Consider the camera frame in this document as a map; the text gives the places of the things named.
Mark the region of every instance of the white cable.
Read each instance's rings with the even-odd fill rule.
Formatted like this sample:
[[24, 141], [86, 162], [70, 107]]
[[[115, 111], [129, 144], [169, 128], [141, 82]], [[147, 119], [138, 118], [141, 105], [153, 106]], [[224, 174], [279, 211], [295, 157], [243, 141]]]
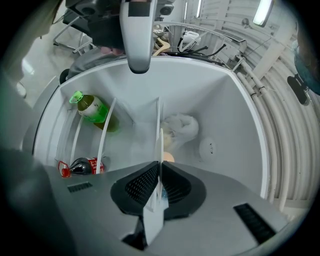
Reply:
[[265, 128], [268, 140], [268, 148], [270, 152], [270, 188], [269, 188], [269, 195], [268, 201], [273, 203], [275, 199], [275, 193], [277, 188], [278, 182], [278, 155], [277, 155], [277, 146], [276, 146], [276, 139], [274, 135], [274, 131], [272, 129], [268, 114], [262, 105], [260, 99], [258, 98], [257, 94], [255, 93], [254, 89], [250, 86], [246, 78], [242, 73], [236, 74], [240, 81], [243, 83], [244, 87], [249, 92], [255, 106], [261, 116], [263, 126]]
[[250, 75], [250, 77], [253, 79], [254, 83], [259, 88], [263, 98], [266, 101], [266, 104], [268, 105], [271, 114], [275, 120], [275, 123], [277, 124], [277, 130], [281, 142], [281, 153], [282, 153], [282, 164], [283, 164], [283, 170], [282, 170], [282, 182], [281, 182], [281, 190], [280, 190], [280, 196], [279, 196], [279, 209], [282, 212], [285, 203], [288, 196], [289, 191], [289, 183], [290, 183], [290, 171], [291, 171], [291, 158], [290, 158], [290, 144], [289, 144], [289, 138], [286, 131], [286, 126], [284, 124], [284, 120], [282, 115], [280, 114], [279, 110], [276, 107], [276, 103], [271, 96], [270, 93], [266, 90], [265, 86], [262, 84], [262, 82], [258, 79], [258, 77], [253, 73], [251, 67], [243, 61], [241, 63], [244, 70]]

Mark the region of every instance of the black slot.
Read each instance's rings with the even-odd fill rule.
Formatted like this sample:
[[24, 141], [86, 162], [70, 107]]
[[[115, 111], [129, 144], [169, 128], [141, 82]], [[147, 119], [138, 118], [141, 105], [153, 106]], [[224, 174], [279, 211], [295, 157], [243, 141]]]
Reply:
[[240, 204], [233, 209], [260, 245], [276, 234], [249, 204]]
[[90, 182], [84, 182], [76, 185], [70, 185], [68, 186], [68, 190], [70, 193], [74, 193], [80, 190], [85, 190], [92, 187], [92, 184]]

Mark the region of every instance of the red label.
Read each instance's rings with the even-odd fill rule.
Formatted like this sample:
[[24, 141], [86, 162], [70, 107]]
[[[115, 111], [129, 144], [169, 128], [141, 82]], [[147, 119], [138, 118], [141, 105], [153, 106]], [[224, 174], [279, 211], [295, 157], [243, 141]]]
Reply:
[[[90, 165], [91, 165], [91, 170], [92, 170], [92, 174], [96, 174], [97, 172], [97, 158], [87, 158]], [[104, 173], [105, 172], [105, 168], [102, 162], [100, 162], [100, 173]]]

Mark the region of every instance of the ceiling light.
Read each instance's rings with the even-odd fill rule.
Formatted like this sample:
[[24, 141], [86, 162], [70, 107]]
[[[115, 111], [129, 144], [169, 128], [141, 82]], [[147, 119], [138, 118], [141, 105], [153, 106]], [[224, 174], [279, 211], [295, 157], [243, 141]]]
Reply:
[[200, 17], [201, 2], [202, 2], [202, 0], [199, 0], [198, 10], [197, 10], [197, 12], [196, 12], [196, 17], [197, 17], [197, 18]]
[[272, 2], [273, 0], [260, 0], [258, 10], [253, 18], [254, 24], [264, 27], [271, 10]]

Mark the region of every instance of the red bottle cap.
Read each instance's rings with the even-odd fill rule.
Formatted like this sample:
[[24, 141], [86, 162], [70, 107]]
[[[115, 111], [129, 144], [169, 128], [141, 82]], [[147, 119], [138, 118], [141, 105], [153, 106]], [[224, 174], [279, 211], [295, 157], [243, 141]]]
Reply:
[[70, 177], [70, 170], [69, 170], [69, 168], [63, 168], [63, 169], [61, 170], [61, 173], [62, 173], [62, 177], [64, 177], [64, 178]]

